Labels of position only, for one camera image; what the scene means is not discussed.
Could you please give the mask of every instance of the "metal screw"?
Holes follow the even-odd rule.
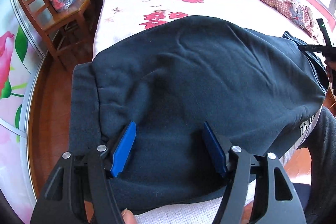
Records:
[[[269,157],[271,160],[275,160],[277,157],[275,156],[274,153],[270,152],[270,153],[267,153],[267,157]]]
[[[106,149],[107,149],[107,147],[106,147],[106,145],[104,145],[104,144],[101,144],[101,145],[99,145],[99,146],[97,147],[97,150],[98,150],[99,152],[104,152]]]
[[[232,147],[232,151],[233,152],[236,152],[236,153],[240,153],[242,151],[241,147],[240,146],[237,146],[237,145],[234,145]]]
[[[70,158],[70,156],[71,156],[70,152],[64,152],[63,155],[62,155],[62,158],[68,159],[68,158]]]

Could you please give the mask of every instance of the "blue gripper pad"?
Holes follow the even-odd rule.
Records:
[[[127,157],[133,146],[135,135],[137,132],[137,127],[135,122],[130,122],[125,133],[119,139],[119,143],[112,154],[112,168],[111,175],[116,177],[120,172],[123,171],[126,164]]]
[[[202,137],[217,173],[226,176],[226,156],[208,122],[204,122]]]

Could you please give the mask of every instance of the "person's leg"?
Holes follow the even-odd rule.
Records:
[[[323,107],[317,125],[299,147],[311,156],[311,191],[307,224],[334,224],[336,219],[336,119]]]

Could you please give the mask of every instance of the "white bed sheet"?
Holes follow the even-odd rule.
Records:
[[[94,39],[93,58],[115,43],[147,28],[187,15],[218,17],[240,27],[281,37],[285,31],[316,44],[300,27],[260,0],[104,0]],[[320,110],[303,137],[281,158],[285,164],[314,128]],[[246,203],[254,198],[249,185]],[[195,204],[176,204],[136,216],[139,224],[212,223],[221,198]]]

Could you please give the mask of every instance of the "chair backrest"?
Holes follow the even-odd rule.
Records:
[[[53,8],[52,4],[50,3],[49,0],[43,0],[44,5],[41,6],[39,9],[32,11],[29,7],[30,4],[32,4],[36,0],[18,0],[22,10],[26,14],[27,18],[33,25],[33,27],[36,29],[36,31],[42,35],[43,32],[43,26],[41,22],[38,19],[38,15],[40,15],[46,8],[49,10],[52,16],[57,15],[56,10]]]

